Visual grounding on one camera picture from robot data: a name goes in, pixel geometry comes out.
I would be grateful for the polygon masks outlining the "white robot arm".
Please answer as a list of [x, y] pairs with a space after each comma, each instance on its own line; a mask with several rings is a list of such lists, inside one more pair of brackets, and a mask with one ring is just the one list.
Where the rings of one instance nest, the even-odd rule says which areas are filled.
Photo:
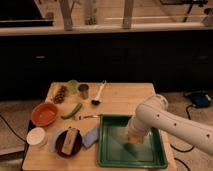
[[158, 128], [213, 156], [213, 127], [176, 116], [167, 109], [168, 101], [160, 94], [140, 103], [126, 126], [127, 137], [141, 141], [151, 128]]

